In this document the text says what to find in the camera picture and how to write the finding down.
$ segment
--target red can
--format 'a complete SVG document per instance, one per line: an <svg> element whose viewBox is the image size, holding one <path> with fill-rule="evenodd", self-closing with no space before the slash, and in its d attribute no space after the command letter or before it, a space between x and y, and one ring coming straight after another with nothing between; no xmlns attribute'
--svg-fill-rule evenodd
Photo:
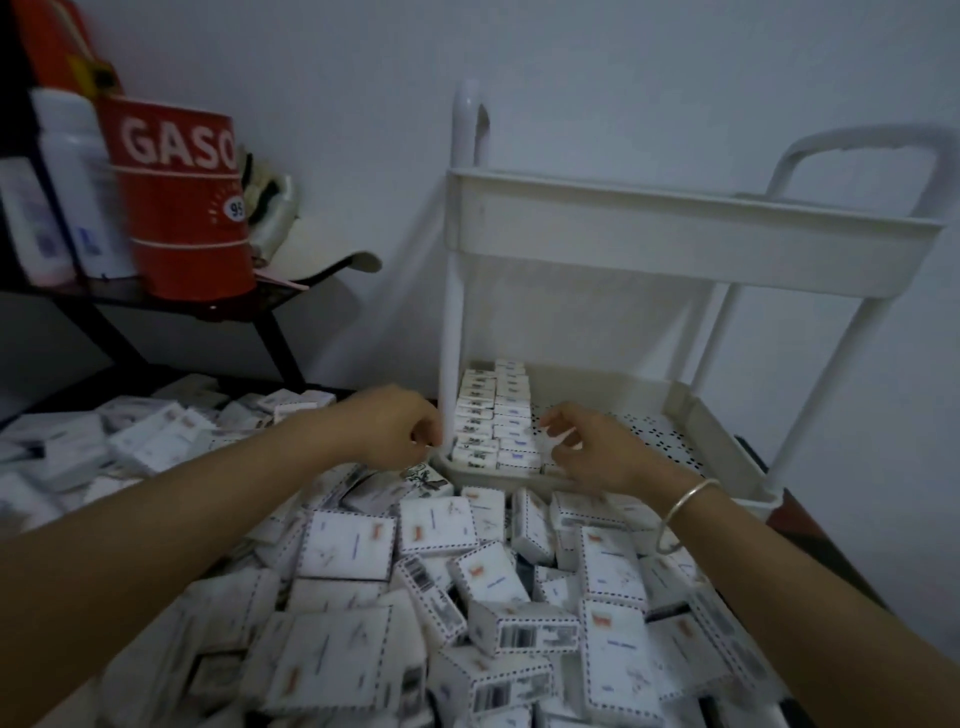
<svg viewBox="0 0 960 728"><path fill-rule="evenodd" d="M256 286L233 121L122 97L97 103L147 290L216 301Z"/></svg>

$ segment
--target cart handle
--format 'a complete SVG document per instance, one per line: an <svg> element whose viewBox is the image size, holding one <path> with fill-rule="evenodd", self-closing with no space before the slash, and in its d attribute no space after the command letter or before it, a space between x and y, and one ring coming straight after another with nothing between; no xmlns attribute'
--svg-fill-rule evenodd
<svg viewBox="0 0 960 728"><path fill-rule="evenodd" d="M911 217L942 218L960 195L960 136L938 124L875 124L833 129L795 141L780 157L767 185L768 197L781 197L794 169L820 152L849 149L899 149L919 147L936 157L933 172L910 212Z"/></svg>

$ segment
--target forearm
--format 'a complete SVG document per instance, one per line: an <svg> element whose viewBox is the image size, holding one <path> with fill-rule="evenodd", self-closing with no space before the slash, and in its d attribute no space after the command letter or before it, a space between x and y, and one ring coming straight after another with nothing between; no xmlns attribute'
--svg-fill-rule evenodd
<svg viewBox="0 0 960 728"><path fill-rule="evenodd" d="M69 694L280 503L341 462L335 418L332 409L298 414L3 544L0 673L16 700L0 702L19 718L10 724L32 724L50 694Z"/></svg>
<svg viewBox="0 0 960 728"><path fill-rule="evenodd" d="M662 516L701 479L660 478ZM670 525L818 725L957 724L954 663L719 489Z"/></svg>

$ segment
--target white bottle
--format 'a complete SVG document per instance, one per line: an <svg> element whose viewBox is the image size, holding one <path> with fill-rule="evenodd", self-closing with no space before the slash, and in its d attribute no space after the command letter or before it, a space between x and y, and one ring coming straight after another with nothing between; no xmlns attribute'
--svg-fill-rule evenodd
<svg viewBox="0 0 960 728"><path fill-rule="evenodd" d="M16 259L32 285L60 285L77 276L54 211L26 157L0 159L0 207Z"/></svg>
<svg viewBox="0 0 960 728"><path fill-rule="evenodd" d="M35 88L31 96L43 129L40 151L84 273L96 279L137 275L120 187L93 105L53 88Z"/></svg>

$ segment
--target silver bangle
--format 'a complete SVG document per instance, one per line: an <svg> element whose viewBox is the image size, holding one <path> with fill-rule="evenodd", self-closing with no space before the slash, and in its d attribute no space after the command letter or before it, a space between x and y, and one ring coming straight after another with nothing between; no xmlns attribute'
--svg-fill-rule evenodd
<svg viewBox="0 0 960 728"><path fill-rule="evenodd" d="M667 512L666 517L660 522L660 525L657 527L657 539L654 541L655 549L657 550L657 553L660 556L669 556L671 553L676 553L677 551L680 550L680 547L682 546L682 544L679 541L676 544L672 545L670 548L661 547L660 541L663 540L663 532L666 530L666 527L667 525L669 525L671 519L673 519L673 517L677 515L680 509L686 505L686 502L690 500L692 497L696 496L698 493L700 493L700 491L702 491L708 485L719 486L720 481L717 480L716 478L709 477L706 480L704 480L702 483L698 483L697 485L690 488L690 490L688 490L686 493L680 496L680 500L674 503L673 508L671 508Z"/></svg>

